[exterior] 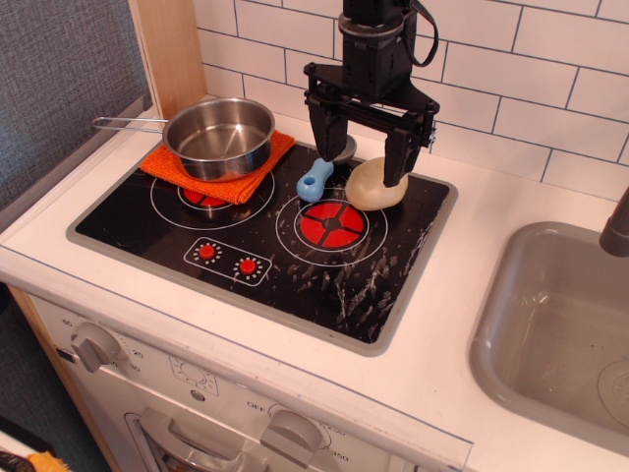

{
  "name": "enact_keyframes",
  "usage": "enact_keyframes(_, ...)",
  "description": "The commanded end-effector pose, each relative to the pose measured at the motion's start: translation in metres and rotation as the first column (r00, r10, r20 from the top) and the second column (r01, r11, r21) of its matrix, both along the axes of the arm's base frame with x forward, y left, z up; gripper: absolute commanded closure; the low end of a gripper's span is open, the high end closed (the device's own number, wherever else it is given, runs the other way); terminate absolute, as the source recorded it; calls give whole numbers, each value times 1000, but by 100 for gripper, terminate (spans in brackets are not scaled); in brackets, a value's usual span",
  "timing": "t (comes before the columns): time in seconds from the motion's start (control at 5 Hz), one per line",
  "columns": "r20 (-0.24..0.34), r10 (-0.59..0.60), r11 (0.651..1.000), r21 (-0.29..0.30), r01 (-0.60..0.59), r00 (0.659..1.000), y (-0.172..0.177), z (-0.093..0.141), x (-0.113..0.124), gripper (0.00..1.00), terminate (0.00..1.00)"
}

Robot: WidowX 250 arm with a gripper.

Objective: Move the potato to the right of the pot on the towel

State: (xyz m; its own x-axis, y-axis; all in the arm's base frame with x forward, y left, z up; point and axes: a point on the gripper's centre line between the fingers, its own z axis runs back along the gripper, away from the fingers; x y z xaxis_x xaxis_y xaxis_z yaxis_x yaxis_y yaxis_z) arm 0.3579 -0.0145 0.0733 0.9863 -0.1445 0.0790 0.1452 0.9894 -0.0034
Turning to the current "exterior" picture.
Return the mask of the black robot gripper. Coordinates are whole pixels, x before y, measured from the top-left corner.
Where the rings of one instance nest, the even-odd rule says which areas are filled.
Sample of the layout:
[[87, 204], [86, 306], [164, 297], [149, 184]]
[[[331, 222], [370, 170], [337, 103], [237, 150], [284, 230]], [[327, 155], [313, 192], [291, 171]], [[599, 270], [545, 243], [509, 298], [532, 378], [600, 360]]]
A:
[[413, 170], [421, 148], [433, 142], [439, 111], [439, 104], [411, 82], [412, 69], [429, 65], [438, 50], [438, 28], [431, 26], [432, 45], [420, 60], [415, 55], [415, 22], [341, 22], [342, 63], [304, 67], [306, 104], [316, 150], [324, 161], [345, 149], [348, 124], [355, 122], [387, 135], [385, 187], [397, 186]]

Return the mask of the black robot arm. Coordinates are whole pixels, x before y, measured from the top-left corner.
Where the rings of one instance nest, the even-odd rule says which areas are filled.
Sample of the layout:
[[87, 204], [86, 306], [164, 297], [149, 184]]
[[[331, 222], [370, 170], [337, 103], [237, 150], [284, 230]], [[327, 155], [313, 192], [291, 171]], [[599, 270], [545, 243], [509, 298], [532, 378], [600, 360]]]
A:
[[332, 161], [345, 148], [351, 122], [386, 136], [383, 183], [391, 188], [430, 145], [438, 103], [411, 81], [427, 57], [415, 56], [417, 22], [434, 22], [419, 1], [346, 1], [338, 19], [342, 63], [309, 63], [305, 93], [318, 155]]

